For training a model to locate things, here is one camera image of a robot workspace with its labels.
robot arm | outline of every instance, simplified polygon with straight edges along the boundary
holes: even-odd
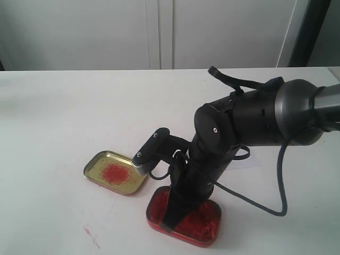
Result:
[[[150,174],[160,160],[167,162],[171,186],[162,227],[172,231],[190,212],[208,199],[214,184],[276,216],[284,216],[287,202],[282,181],[282,158],[287,145],[310,145],[323,132],[339,130],[340,84],[316,87],[305,80],[266,83],[232,78],[211,67],[209,73],[232,87],[229,96],[204,104],[195,113],[196,134],[191,142],[157,130],[132,164],[140,174]],[[254,89],[244,92],[241,87]],[[282,146],[278,182],[283,202],[281,212],[223,187],[217,180],[240,149],[246,146]]]

white wall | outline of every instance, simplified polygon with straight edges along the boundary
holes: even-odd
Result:
[[[308,66],[340,66],[340,1],[330,3]]]
[[[0,0],[0,59],[7,70],[274,67],[307,3]]]

metal tin lid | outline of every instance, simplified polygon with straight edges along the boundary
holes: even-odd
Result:
[[[147,175],[139,175],[131,165],[131,159],[102,151],[85,166],[86,179],[122,195],[133,194],[144,182]]]

white table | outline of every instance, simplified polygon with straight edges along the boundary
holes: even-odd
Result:
[[[282,75],[318,86],[338,83],[322,67],[223,71],[262,82]],[[0,254],[339,254],[336,132],[312,146],[288,148],[286,217],[215,188],[211,198],[220,204],[223,220],[208,249],[148,226],[146,206],[169,179],[148,180],[139,193],[124,197],[83,177],[97,152],[133,156],[161,126],[191,140],[196,109],[230,91],[206,70],[1,72]],[[260,166],[226,171],[220,181],[280,210],[278,150],[253,148]]]

red shredded material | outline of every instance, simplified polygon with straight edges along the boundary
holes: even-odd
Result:
[[[106,182],[112,184],[122,184],[130,177],[129,169],[117,164],[108,165],[101,176]]]
[[[149,204],[148,218],[156,225],[159,225],[163,220],[168,195],[168,190],[160,190]],[[197,241],[211,241],[217,235],[219,220],[220,213],[215,204],[207,200],[196,211],[186,216],[176,226],[175,231]]]

